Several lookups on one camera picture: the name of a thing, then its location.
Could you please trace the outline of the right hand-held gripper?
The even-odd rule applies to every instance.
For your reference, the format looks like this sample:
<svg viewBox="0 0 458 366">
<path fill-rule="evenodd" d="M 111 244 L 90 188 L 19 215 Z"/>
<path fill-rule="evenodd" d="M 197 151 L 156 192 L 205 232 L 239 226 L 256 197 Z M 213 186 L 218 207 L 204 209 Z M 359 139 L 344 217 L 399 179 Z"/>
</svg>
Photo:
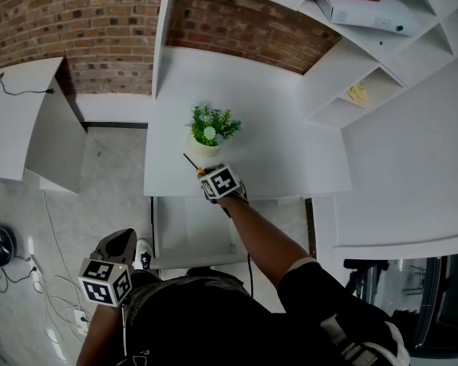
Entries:
<svg viewBox="0 0 458 366">
<path fill-rule="evenodd" d="M 236 197 L 248 203 L 246 188 L 229 165 L 203 169 L 202 175 L 198 175 L 198 182 L 205 198 L 212 204 L 223 197 Z"/>
</svg>

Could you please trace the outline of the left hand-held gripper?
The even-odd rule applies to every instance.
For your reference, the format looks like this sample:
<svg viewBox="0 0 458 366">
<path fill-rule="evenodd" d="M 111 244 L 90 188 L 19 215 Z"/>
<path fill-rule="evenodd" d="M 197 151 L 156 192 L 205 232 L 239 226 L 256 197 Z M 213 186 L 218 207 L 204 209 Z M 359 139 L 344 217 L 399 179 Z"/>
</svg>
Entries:
<svg viewBox="0 0 458 366">
<path fill-rule="evenodd" d="M 134 229 L 116 231 L 101 239 L 79 270 L 79 283 L 93 303 L 119 307 L 133 290 L 131 272 L 136 256 Z"/>
</svg>

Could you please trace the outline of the white drawer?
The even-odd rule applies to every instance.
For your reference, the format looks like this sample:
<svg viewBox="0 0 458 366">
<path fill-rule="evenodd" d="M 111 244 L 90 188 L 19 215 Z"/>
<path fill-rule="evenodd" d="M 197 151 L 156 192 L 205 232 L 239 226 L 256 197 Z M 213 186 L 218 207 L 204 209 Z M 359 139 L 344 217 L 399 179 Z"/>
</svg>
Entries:
<svg viewBox="0 0 458 366">
<path fill-rule="evenodd" d="M 152 197 L 152 267 L 179 269 L 245 262 L 232 220 L 203 197 Z"/>
</svg>

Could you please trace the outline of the person's right forearm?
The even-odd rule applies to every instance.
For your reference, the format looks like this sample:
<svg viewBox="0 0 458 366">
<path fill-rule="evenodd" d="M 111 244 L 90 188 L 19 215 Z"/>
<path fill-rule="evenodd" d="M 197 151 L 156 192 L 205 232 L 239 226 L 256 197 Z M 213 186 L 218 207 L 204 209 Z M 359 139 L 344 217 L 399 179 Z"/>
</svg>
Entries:
<svg viewBox="0 0 458 366">
<path fill-rule="evenodd" d="M 245 201 L 235 196 L 227 196 L 219 199 L 218 203 L 229 213 L 258 269 L 275 287 L 291 268 L 314 261 L 297 242 Z"/>
</svg>

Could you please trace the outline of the person's left forearm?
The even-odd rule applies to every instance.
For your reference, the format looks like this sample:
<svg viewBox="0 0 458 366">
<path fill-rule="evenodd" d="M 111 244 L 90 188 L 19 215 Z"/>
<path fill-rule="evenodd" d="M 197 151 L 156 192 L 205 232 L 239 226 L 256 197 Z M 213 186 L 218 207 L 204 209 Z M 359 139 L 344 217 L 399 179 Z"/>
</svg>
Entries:
<svg viewBox="0 0 458 366">
<path fill-rule="evenodd" d="M 115 366 L 123 358 L 122 309 L 98 305 L 76 366 Z"/>
</svg>

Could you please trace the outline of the potted green flower plant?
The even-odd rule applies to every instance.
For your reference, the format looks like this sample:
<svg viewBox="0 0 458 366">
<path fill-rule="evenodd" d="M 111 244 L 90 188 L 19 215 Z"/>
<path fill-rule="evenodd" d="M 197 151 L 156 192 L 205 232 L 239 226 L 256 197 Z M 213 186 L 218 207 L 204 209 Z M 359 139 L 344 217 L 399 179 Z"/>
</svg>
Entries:
<svg viewBox="0 0 458 366">
<path fill-rule="evenodd" d="M 207 101 L 194 105 L 191 113 L 186 150 L 200 158 L 217 157 L 224 143 L 242 127 L 240 120 L 233 119 L 232 110 L 213 108 Z"/>
</svg>

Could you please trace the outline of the white desk with hutch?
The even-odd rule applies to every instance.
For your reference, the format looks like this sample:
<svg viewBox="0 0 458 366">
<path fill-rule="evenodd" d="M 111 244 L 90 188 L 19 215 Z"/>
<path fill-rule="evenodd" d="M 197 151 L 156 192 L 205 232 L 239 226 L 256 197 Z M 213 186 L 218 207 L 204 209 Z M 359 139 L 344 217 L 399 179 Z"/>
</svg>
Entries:
<svg viewBox="0 0 458 366">
<path fill-rule="evenodd" d="M 198 197 L 196 165 L 227 163 L 252 198 L 333 194 L 351 188 L 341 130 L 458 57 L 458 0 L 401 0 L 420 25 L 407 37 L 332 24 L 313 0 L 297 7 L 341 40 L 303 75 L 236 56 L 156 44 L 155 104 L 147 128 L 144 193 Z M 347 89 L 362 82 L 368 101 Z M 205 159 L 188 154 L 192 106 L 232 110 L 242 130 Z"/>
</svg>

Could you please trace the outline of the white power strip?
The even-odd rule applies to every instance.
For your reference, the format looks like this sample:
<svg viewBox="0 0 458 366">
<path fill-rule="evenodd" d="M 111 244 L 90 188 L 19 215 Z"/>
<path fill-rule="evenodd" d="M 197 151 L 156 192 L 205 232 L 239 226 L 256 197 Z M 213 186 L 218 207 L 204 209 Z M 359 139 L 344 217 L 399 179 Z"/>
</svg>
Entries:
<svg viewBox="0 0 458 366">
<path fill-rule="evenodd" d="M 43 270 L 41 269 L 34 254 L 28 256 L 28 262 L 32 270 L 31 277 L 34 281 L 41 282 L 43 280 Z"/>
</svg>

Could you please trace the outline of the person's black patterned clothing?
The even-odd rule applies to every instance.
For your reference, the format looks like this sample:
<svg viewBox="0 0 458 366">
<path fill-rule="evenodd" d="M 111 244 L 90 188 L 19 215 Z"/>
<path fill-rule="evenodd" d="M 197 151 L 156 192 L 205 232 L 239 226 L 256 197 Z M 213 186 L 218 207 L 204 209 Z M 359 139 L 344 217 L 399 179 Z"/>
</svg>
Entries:
<svg viewBox="0 0 458 366">
<path fill-rule="evenodd" d="M 392 352 L 391 318 L 348 293 L 317 262 L 289 270 L 272 313 L 233 278 L 184 276 L 139 287 L 126 317 L 121 366 L 348 366 L 321 323 Z"/>
</svg>

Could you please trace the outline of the white side table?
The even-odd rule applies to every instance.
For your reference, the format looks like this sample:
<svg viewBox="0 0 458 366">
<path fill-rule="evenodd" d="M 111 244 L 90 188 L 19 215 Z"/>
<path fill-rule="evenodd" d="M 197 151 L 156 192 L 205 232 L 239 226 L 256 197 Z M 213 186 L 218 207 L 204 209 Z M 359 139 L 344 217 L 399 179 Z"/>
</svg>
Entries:
<svg viewBox="0 0 458 366">
<path fill-rule="evenodd" d="M 62 61 L 0 69 L 0 182 L 79 192 L 86 131 L 56 80 Z"/>
</svg>

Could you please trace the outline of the yellow object on shelf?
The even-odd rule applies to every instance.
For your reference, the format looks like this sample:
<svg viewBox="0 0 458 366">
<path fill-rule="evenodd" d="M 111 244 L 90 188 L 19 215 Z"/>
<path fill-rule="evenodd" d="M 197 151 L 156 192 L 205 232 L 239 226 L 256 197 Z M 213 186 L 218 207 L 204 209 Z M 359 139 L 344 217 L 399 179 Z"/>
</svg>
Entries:
<svg viewBox="0 0 458 366">
<path fill-rule="evenodd" d="M 347 94 L 356 103 L 365 104 L 368 101 L 368 95 L 362 82 L 349 87 Z"/>
</svg>

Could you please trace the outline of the black hanging equipment bundle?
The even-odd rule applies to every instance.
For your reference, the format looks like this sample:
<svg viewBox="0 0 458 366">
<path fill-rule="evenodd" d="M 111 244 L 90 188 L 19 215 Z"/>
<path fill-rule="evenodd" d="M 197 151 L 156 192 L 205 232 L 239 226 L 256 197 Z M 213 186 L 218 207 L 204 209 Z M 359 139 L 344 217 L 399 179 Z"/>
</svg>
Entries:
<svg viewBox="0 0 458 366">
<path fill-rule="evenodd" d="M 351 270 L 345 289 L 367 302 L 376 296 L 379 277 L 389 269 L 386 260 L 345 259 L 343 266 Z"/>
</svg>

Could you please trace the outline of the white binder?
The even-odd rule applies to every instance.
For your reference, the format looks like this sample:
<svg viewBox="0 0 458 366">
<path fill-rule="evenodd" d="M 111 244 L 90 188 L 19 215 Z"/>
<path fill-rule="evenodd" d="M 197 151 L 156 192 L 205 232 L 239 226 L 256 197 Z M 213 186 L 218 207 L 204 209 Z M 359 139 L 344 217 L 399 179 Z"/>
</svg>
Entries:
<svg viewBox="0 0 458 366">
<path fill-rule="evenodd" d="M 412 11 L 401 0 L 315 1 L 332 24 L 375 28 L 407 37 L 420 29 Z"/>
</svg>

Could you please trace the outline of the person's grey white harness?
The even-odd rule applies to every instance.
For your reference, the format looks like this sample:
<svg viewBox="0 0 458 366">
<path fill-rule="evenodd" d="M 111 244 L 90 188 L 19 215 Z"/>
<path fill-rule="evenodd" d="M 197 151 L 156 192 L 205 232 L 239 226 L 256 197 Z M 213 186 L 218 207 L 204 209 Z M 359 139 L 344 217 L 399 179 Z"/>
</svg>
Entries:
<svg viewBox="0 0 458 366">
<path fill-rule="evenodd" d="M 376 341 L 355 341 L 348 337 L 337 321 L 337 315 L 324 320 L 321 328 L 339 351 L 348 366 L 410 366 L 410 356 L 405 348 L 402 334 L 390 322 L 385 322 L 389 338 L 396 345 L 392 352 Z"/>
</svg>

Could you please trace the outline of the black framed glass window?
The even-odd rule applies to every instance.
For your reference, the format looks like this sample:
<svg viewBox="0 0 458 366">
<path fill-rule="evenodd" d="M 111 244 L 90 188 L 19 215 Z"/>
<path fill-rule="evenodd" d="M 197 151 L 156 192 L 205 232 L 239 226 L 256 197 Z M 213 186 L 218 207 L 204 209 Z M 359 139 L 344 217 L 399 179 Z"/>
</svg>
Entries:
<svg viewBox="0 0 458 366">
<path fill-rule="evenodd" d="M 364 301 L 392 318 L 412 357 L 458 358 L 458 254 L 386 261 L 376 296 Z"/>
</svg>

